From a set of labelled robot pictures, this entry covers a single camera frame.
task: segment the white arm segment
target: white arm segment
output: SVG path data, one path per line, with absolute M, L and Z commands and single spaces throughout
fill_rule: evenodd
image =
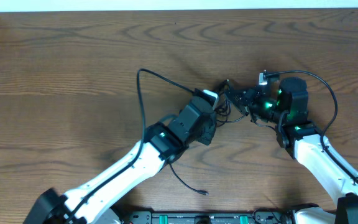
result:
M 334 224 L 335 215 L 325 212 L 322 208 L 305 208 L 294 214 L 296 224 Z
M 139 146 L 140 141 L 136 143 L 134 148 L 129 151 L 128 154 L 97 177 L 75 189 L 67 191 L 64 194 L 67 197 L 65 202 L 67 208 L 70 211 L 74 210 L 85 195 L 132 161 L 139 150 Z M 94 223 L 108 208 L 130 191 L 130 189 L 134 188 L 143 180 L 153 177 L 162 169 L 164 161 L 160 159 L 159 155 L 159 151 L 156 150 L 151 143 L 145 143 L 135 164 L 99 189 L 88 200 L 88 203 L 81 206 L 76 212 L 75 217 L 85 217 L 87 223 Z
M 331 154 L 355 177 L 358 177 L 358 171 L 335 151 L 327 137 L 324 137 L 324 143 L 329 146 Z M 348 193 L 358 195 L 358 185 L 354 184 L 354 181 L 325 151 L 323 152 L 319 134 L 305 136 L 303 139 L 295 141 L 294 153 L 295 159 L 317 178 L 318 182 L 331 196 L 335 206 L 337 206 L 338 198 L 345 197 Z

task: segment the white wall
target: white wall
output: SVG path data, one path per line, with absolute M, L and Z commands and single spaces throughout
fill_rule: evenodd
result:
M 0 0 L 0 12 L 358 7 L 358 0 Z

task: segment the wooden table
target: wooden table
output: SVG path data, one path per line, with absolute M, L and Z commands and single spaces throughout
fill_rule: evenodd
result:
M 61 194 L 93 178 L 140 139 L 138 68 L 190 88 L 230 78 L 256 84 L 263 69 L 303 69 L 334 89 L 327 135 L 358 170 L 358 9 L 0 13 L 0 223 L 20 223 L 49 187 Z M 329 92 L 302 76 L 310 117 L 333 115 Z M 147 124 L 190 95 L 144 75 Z M 245 211 L 314 202 L 335 209 L 318 181 L 249 118 L 194 143 L 119 203 L 154 210 Z

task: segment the wire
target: wire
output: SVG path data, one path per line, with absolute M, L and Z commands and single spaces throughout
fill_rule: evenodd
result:
M 338 114 L 338 103 L 335 97 L 335 93 L 333 91 L 333 89 L 328 85 L 328 83 L 326 81 L 324 81 L 322 78 L 320 78 L 318 75 L 313 74 L 311 72 L 307 72 L 307 71 L 303 71 L 303 70 L 289 70 L 289 71 L 283 71 L 283 72 L 275 72 L 275 73 L 270 73 L 270 74 L 266 74 L 266 78 L 267 77 L 272 77 L 272 76 L 277 76 L 277 75 L 281 75 L 281 74 L 288 74 L 288 73 L 304 73 L 307 75 L 310 75 L 312 77 L 315 77 L 316 79 L 318 79 L 320 82 L 322 82 L 327 89 L 329 90 L 331 96 L 333 97 L 334 100 L 334 106 L 335 106 L 335 111 L 334 111 L 334 116 L 333 118 L 330 120 L 330 122 L 324 127 L 323 132 L 320 135 L 320 143 L 321 146 L 323 148 L 323 152 L 325 151 L 327 153 L 327 155 L 351 178 L 353 179 L 353 181 L 355 183 L 358 184 L 358 176 L 356 177 L 355 175 L 353 175 L 350 171 L 348 171 L 348 169 L 341 164 L 341 162 L 338 161 L 338 159 L 331 153 L 331 151 L 329 150 L 329 147 L 325 145 L 324 143 L 324 136 L 326 134 L 326 131 L 328 130 L 328 128 L 330 127 L 330 125 L 332 125 L 332 123 L 335 121 L 336 116 Z
M 277 223 L 281 223 L 281 221 L 276 217 L 276 215 L 274 215 L 274 213 L 273 213 L 273 211 L 271 211 L 271 209 L 269 209 L 269 208 L 257 208 L 254 212 L 252 212 L 252 215 L 251 215 L 251 218 L 255 221 L 256 224 L 260 224 L 260 222 L 258 222 L 256 220 L 255 214 L 258 212 L 258 210 L 262 210 L 262 209 L 271 212 L 273 217 L 274 217 L 274 219 L 276 219 Z
M 282 123 L 283 123 L 283 119 L 284 119 L 284 116 L 286 114 L 288 114 L 289 112 L 287 110 L 281 112 L 280 114 L 280 118 L 278 119 L 278 132 L 282 133 Z
M 270 128 L 273 131 L 276 131 L 273 127 L 271 127 L 270 125 L 266 125 L 266 124 L 259 124 L 257 121 L 254 121 L 254 124 L 256 124 L 258 127 L 266 127 L 266 128 Z
M 178 176 L 178 174 L 173 170 L 173 167 L 172 167 L 172 164 L 169 163 L 169 166 L 171 167 L 171 170 L 172 170 L 172 173 L 173 175 L 175 175 L 175 177 L 177 177 L 177 179 L 183 183 L 184 186 L 186 186 L 188 189 L 196 192 L 196 193 L 199 193 L 199 194 L 202 194 L 202 195 L 208 195 L 209 193 L 206 191 L 206 190 L 196 190 L 194 189 L 193 187 L 190 187 L 189 185 L 187 185 L 183 180 L 181 180 L 181 178 Z
M 177 84 L 153 71 L 150 71 L 148 69 L 145 68 L 141 68 L 137 71 L 137 75 L 136 75 L 136 86 L 137 86 L 137 96 L 139 98 L 139 106 L 140 106 L 140 115 L 142 117 L 142 139 L 140 140 L 140 146 L 139 146 L 139 150 L 137 151 L 137 154 L 135 156 L 135 158 L 133 160 L 131 160 L 128 165 L 126 165 L 124 168 L 122 168 L 121 170 L 119 170 L 117 173 L 115 173 L 114 175 L 112 175 L 110 178 L 106 179 L 104 182 L 102 182 L 100 185 L 98 185 L 97 187 L 95 187 L 90 193 L 88 193 L 80 202 L 79 204 L 74 208 L 74 210 L 71 212 L 70 216 L 66 219 L 65 224 L 69 224 L 70 221 L 74 218 L 75 213 L 81 208 L 81 206 L 83 204 L 85 204 L 89 198 L 91 198 L 98 190 L 100 190 L 102 187 L 104 187 L 106 184 L 108 184 L 110 181 L 112 181 L 114 178 L 116 178 L 117 176 L 119 176 L 120 174 L 122 174 L 123 172 L 125 172 L 126 170 L 128 170 L 128 168 L 132 167 L 134 165 L 134 163 L 136 162 L 136 160 L 139 158 L 140 154 L 142 153 L 143 150 L 143 143 L 144 143 L 144 138 L 145 138 L 145 132 L 146 132 L 146 117 L 145 117 L 145 111 L 144 111 L 144 105 L 143 105 L 143 99 L 142 99 L 142 92 L 140 90 L 140 73 L 141 72 L 147 72 L 150 73 L 152 75 L 155 75 L 156 77 L 161 78 L 162 80 L 171 83 L 172 85 L 175 85 L 179 88 L 182 88 L 186 91 L 189 91 L 190 93 L 194 93 L 194 91 L 190 90 L 189 88 L 182 86 L 180 84 Z
M 216 120 L 216 121 L 219 121 L 219 122 L 222 122 L 222 123 L 236 123 L 236 122 L 238 122 L 238 121 L 240 121 L 242 118 L 245 118 L 245 115 L 242 115 L 240 118 L 237 118 L 237 119 L 235 119 L 235 120 L 233 120 L 233 121 L 220 121 L 220 120 Z
M 224 80 L 222 83 L 220 83 L 218 85 L 218 87 L 214 90 L 216 93 L 218 93 L 219 99 L 224 99 L 223 102 L 218 105 L 215 108 L 215 113 L 224 118 L 224 120 L 220 120 L 217 119 L 217 122 L 220 122 L 221 124 L 217 125 L 216 127 L 219 128 L 221 126 L 223 126 L 226 123 L 235 123 L 240 121 L 242 118 L 245 117 L 245 115 L 241 116 L 240 118 L 237 118 L 235 120 L 229 121 L 229 115 L 231 114 L 232 111 L 232 105 L 229 99 L 226 98 L 226 96 L 224 98 L 221 98 L 221 96 L 224 95 L 224 91 L 225 89 L 231 89 L 231 86 L 229 84 L 229 80 Z

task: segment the brown wooden surface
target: brown wooden surface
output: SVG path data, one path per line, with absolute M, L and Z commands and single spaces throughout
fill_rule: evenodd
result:
M 327 135 L 358 169 L 358 9 L 0 14 L 0 223 L 20 223 L 49 187 L 60 193 L 93 178 L 140 138 L 138 68 L 190 88 L 230 78 L 256 83 L 263 69 L 320 74 L 337 94 Z M 333 102 L 308 81 L 321 127 Z M 147 124 L 190 96 L 142 77 Z M 334 209 L 317 180 L 280 149 L 272 130 L 244 119 L 191 145 L 121 204 L 154 210 L 252 210 L 314 202 Z

